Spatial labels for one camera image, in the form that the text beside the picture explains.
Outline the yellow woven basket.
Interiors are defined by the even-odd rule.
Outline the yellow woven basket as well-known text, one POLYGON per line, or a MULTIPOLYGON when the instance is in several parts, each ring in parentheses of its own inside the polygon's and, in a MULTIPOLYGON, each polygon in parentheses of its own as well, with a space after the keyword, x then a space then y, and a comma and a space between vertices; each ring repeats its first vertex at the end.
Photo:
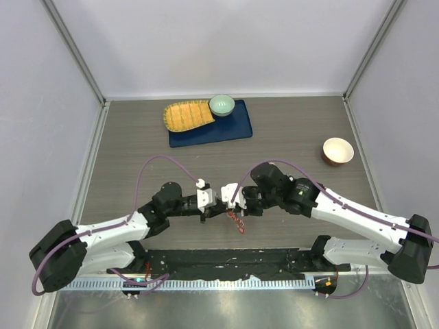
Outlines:
POLYGON ((189 100, 168 105, 163 121, 170 132, 180 133, 208 125, 215 119, 207 100, 189 100))

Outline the red keyring holder with rings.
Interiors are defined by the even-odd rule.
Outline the red keyring holder with rings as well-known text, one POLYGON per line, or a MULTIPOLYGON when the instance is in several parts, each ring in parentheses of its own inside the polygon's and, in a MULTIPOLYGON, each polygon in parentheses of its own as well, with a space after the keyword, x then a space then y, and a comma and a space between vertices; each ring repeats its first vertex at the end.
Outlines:
POLYGON ((227 216, 229 218, 231 218, 235 224, 237 225, 238 231, 240 234, 245 234, 245 225, 244 222, 233 212, 233 211, 228 211, 227 216))

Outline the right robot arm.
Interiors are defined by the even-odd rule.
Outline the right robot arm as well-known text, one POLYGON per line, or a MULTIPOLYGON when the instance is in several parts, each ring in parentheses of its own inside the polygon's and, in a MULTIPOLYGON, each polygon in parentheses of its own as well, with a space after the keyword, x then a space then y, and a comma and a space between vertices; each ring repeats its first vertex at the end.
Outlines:
POLYGON ((313 268, 324 271, 331 265, 355 263, 385 267, 392 275, 422 284, 432 268, 429 264, 434 243, 429 221, 420 215, 409 219, 362 206, 318 183, 308 173, 302 178, 285 175, 273 162, 261 162, 246 175, 255 185, 245 200, 248 210, 260 216, 278 206, 291 215, 326 221, 355 232, 362 240, 351 242, 323 239, 310 253, 313 268))

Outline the cream bowl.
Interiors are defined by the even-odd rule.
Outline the cream bowl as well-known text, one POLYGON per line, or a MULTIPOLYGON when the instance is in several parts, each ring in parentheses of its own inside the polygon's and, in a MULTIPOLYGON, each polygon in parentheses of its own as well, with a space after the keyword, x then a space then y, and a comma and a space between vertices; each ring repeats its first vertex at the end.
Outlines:
POLYGON ((353 146, 343 138, 333 137, 323 143, 322 158, 329 165, 344 165, 350 162, 354 155, 353 146))

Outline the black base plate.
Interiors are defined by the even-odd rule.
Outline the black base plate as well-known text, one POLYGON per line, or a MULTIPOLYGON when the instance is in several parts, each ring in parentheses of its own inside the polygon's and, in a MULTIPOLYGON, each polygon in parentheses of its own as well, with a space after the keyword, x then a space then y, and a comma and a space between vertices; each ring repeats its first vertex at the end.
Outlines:
POLYGON ((306 273, 349 272, 349 264, 332 265, 307 249, 150 249, 133 268, 122 274, 165 273, 171 280, 236 281, 254 276, 260 280, 302 279, 306 273))

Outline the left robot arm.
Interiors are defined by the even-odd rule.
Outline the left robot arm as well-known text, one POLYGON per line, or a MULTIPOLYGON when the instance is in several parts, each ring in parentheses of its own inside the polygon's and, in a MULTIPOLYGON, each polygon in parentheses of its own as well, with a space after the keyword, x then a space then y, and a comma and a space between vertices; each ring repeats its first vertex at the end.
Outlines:
POLYGON ((58 291, 78 275, 110 268, 139 273, 146 257, 140 241, 169 227, 170 217, 198 216, 201 220, 225 213, 227 200, 199 180, 195 194, 183 196, 176 182, 162 185, 151 200, 127 216, 91 225, 58 222, 31 249, 36 274, 34 295, 58 291))

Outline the green bowl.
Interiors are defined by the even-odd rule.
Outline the green bowl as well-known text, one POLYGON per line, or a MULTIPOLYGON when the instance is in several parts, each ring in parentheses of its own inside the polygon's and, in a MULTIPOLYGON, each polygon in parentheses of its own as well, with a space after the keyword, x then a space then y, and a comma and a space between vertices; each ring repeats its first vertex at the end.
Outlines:
POLYGON ((226 117, 233 112, 235 100, 229 95, 216 95, 209 100, 209 108, 214 115, 226 117))

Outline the blue tray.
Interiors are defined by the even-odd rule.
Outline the blue tray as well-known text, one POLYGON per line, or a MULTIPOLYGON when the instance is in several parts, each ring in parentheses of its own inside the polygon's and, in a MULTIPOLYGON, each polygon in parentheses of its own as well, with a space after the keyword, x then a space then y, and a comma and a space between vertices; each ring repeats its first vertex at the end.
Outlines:
POLYGON ((171 148, 204 145, 223 141, 250 138, 252 125, 246 103, 243 99, 235 100, 233 111, 225 117, 215 117, 213 123, 197 127, 186 132, 169 132, 171 148))

